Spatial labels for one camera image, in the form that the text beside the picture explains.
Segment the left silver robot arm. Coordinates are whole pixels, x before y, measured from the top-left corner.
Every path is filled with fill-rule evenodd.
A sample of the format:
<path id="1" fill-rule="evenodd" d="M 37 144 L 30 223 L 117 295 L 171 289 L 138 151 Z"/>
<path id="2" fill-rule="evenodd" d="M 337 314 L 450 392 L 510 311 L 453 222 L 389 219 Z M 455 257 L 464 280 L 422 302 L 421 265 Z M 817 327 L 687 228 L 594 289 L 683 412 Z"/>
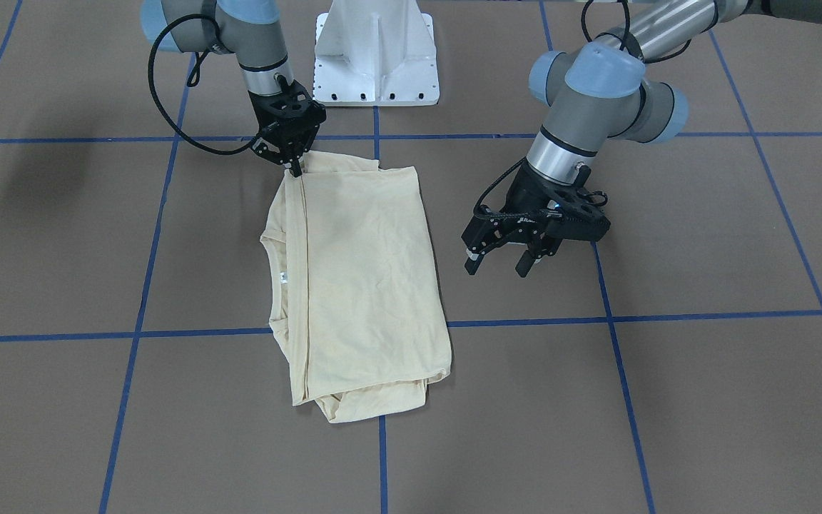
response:
<path id="1" fill-rule="evenodd" d="M 623 23 L 591 36 L 575 52 L 548 51 L 529 71 L 529 92 L 548 112 L 513 176 L 502 208 L 480 196 L 461 234 L 474 274 L 490 251 L 523 247 L 521 277 L 557 253 L 562 241 L 596 243 L 610 227 L 608 198 L 585 186 L 604 142 L 661 143 L 675 137 L 689 116 L 681 91 L 650 81 L 650 65 L 681 55 L 689 42 L 744 14 L 763 14 L 822 25 L 822 1 L 658 1 Z"/>

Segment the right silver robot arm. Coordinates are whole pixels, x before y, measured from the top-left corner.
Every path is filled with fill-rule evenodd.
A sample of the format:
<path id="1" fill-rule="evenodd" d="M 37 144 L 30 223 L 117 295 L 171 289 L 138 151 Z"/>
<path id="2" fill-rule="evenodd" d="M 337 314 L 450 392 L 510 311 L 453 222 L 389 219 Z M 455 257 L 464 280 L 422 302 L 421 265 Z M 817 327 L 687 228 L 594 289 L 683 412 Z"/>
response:
<path id="1" fill-rule="evenodd" d="M 293 76 L 274 1 L 144 1 L 141 29 L 151 42 L 148 87 L 160 114 L 181 139 L 214 155 L 237 155 L 247 149 L 281 165 L 294 178 L 303 173 L 325 107 Z M 192 52 L 196 64 L 187 79 L 195 87 L 209 54 L 232 54 L 243 72 L 260 128 L 244 146 L 220 150 L 187 136 L 167 113 L 156 91 L 154 64 L 158 51 Z"/>

